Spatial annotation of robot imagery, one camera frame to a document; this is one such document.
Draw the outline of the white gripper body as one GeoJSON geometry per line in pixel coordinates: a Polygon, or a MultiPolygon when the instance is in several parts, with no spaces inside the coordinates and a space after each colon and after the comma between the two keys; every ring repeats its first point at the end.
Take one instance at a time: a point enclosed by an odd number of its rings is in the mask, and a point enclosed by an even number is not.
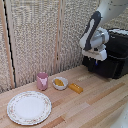
{"type": "Polygon", "coordinates": [[[106,50],[102,51],[82,51],[82,54],[86,57],[93,58],[96,60],[104,61],[107,58],[106,50]]]}

